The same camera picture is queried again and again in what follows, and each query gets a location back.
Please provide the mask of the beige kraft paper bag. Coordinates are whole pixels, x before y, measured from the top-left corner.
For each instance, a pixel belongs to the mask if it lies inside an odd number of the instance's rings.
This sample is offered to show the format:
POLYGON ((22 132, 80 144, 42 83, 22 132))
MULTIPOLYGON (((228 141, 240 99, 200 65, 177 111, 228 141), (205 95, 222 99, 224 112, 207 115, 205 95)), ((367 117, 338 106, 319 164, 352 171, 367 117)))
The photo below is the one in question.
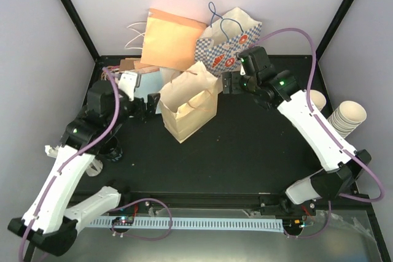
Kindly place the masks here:
POLYGON ((171 77, 160 90, 158 105, 164 126, 179 143, 216 116, 221 81, 198 61, 171 77))

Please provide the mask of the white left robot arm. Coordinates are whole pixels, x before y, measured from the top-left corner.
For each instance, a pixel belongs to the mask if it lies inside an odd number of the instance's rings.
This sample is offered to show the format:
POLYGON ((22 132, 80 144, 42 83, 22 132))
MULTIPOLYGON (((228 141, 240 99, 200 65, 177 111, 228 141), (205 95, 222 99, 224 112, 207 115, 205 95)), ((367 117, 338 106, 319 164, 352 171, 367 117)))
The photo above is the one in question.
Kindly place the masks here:
POLYGON ((64 255, 77 235, 96 217, 112 209, 126 212, 132 203, 128 187, 115 182, 79 204, 69 201, 87 168, 97 157, 118 161, 122 156, 116 132, 129 117, 155 115, 159 93, 132 98, 133 91, 110 81, 97 81, 88 90, 87 103, 61 138, 56 160, 39 195, 28 211, 11 219, 8 230, 53 256, 64 255))

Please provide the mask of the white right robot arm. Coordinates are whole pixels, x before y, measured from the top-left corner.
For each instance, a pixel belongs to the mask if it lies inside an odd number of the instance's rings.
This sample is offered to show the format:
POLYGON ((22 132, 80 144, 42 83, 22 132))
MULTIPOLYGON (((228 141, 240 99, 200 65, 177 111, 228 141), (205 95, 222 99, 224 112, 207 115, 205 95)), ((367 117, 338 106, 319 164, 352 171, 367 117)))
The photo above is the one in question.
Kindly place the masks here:
POLYGON ((292 215, 304 202, 331 201, 343 196, 361 173, 367 171, 370 154, 348 143, 311 103, 295 76, 289 70, 276 70, 263 47, 237 53, 235 60, 240 62, 241 70, 224 72, 224 93, 239 89, 252 94, 264 109, 276 109, 302 135, 321 165, 320 170, 285 190, 279 199, 280 210, 292 215))

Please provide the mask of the light blue paper bag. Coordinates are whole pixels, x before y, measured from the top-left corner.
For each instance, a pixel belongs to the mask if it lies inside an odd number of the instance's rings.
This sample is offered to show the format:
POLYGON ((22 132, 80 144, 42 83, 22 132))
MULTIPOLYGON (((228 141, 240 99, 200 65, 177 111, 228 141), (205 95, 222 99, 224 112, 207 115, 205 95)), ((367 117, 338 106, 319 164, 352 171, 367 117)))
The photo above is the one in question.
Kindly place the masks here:
POLYGON ((158 71, 142 74, 134 95, 147 101, 148 94, 158 93, 177 73, 172 69, 160 68, 158 71))

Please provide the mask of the flat brown paper bags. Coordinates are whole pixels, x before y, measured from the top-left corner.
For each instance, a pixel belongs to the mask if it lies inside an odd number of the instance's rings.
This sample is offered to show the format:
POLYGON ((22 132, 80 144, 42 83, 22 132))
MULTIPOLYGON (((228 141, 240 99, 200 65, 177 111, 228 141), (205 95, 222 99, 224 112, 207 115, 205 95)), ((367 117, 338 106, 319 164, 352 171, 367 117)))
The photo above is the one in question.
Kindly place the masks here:
POLYGON ((114 76, 115 82, 118 83, 124 72, 136 72, 138 74, 148 74, 158 72, 157 66, 151 66, 141 63, 140 58, 124 58, 120 60, 119 65, 107 66, 109 72, 114 76))

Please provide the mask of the black cup with white print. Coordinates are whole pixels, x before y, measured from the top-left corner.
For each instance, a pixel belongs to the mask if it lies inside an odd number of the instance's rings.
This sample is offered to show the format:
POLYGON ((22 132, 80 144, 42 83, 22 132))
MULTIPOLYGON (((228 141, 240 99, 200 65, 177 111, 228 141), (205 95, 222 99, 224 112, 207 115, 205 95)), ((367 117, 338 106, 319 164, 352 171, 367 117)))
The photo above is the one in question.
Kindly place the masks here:
POLYGON ((116 163, 122 159, 123 151, 119 140, 113 136, 99 150, 98 158, 100 160, 116 163))

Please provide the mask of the blue checkered paper bag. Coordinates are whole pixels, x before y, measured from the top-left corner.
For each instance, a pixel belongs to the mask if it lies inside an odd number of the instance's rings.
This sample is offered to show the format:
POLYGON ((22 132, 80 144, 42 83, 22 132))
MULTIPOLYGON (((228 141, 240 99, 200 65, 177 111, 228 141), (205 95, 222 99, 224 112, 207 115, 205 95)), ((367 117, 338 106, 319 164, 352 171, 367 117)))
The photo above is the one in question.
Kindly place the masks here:
POLYGON ((237 54, 256 43, 262 32, 262 22, 250 17, 239 7, 220 15, 213 2, 210 24, 196 40, 195 61, 201 61, 206 70, 218 77, 223 72, 237 71, 241 62, 237 54))

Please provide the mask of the orange paper bag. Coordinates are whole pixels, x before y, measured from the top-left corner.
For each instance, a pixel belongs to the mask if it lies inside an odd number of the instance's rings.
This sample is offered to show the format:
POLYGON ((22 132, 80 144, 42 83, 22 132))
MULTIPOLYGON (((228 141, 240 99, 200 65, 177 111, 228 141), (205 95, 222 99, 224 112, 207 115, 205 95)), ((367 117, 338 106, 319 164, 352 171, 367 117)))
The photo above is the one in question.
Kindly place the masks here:
POLYGON ((197 39, 205 23, 149 9, 141 63, 184 71, 194 64, 197 39))

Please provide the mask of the short white cup stack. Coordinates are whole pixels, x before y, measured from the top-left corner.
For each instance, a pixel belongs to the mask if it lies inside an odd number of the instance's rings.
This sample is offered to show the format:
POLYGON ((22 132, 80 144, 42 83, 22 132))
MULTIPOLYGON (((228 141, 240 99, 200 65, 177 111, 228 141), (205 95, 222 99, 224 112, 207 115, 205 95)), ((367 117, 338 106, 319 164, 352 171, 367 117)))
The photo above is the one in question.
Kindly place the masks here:
POLYGON ((310 112, 314 112, 316 109, 321 111, 326 105, 325 96, 317 90, 310 90, 306 92, 306 102, 310 112))

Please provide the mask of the tall white cup stack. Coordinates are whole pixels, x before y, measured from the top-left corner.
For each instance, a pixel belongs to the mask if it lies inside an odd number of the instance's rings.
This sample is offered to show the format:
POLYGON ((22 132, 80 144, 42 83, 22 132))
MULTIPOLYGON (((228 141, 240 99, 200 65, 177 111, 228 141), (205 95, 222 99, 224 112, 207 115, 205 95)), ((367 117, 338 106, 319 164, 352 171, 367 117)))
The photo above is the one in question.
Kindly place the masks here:
POLYGON ((367 118, 366 110, 355 101, 343 101, 327 121, 342 137, 346 138, 367 118))

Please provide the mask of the black frame post left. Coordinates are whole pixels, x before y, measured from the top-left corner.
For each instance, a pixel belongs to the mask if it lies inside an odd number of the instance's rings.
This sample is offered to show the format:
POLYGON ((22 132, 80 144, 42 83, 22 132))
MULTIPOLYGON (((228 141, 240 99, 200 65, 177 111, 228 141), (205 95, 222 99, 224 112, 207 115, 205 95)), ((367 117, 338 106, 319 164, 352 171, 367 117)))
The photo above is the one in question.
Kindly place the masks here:
POLYGON ((82 19, 80 18, 72 0, 60 0, 63 7, 65 8, 66 12, 68 13, 74 27, 76 28, 79 36, 81 37, 82 41, 84 42, 89 54, 96 61, 100 55, 88 34, 86 27, 83 24, 82 19))

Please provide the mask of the black frame post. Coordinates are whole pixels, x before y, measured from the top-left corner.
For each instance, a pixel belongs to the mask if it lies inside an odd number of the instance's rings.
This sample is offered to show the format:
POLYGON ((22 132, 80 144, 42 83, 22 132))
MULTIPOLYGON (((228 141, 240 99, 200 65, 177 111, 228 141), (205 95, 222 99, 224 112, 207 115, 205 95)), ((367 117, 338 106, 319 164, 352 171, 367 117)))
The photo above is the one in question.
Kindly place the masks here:
POLYGON ((316 50, 320 60, 355 0, 342 0, 316 50))
POLYGON ((88 34, 86 27, 83 24, 82 19, 80 18, 72 0, 60 0, 63 7, 65 8, 66 12, 68 13, 74 27, 76 28, 79 36, 81 37, 82 41, 84 42, 89 54, 96 61, 100 55, 88 34))

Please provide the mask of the black frame post right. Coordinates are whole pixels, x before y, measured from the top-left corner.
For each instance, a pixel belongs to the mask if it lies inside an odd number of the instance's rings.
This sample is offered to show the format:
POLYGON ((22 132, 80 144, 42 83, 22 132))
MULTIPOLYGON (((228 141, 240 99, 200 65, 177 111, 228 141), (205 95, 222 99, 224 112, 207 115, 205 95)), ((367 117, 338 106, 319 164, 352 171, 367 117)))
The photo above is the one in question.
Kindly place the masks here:
POLYGON ((320 60, 355 0, 342 0, 316 50, 320 60))

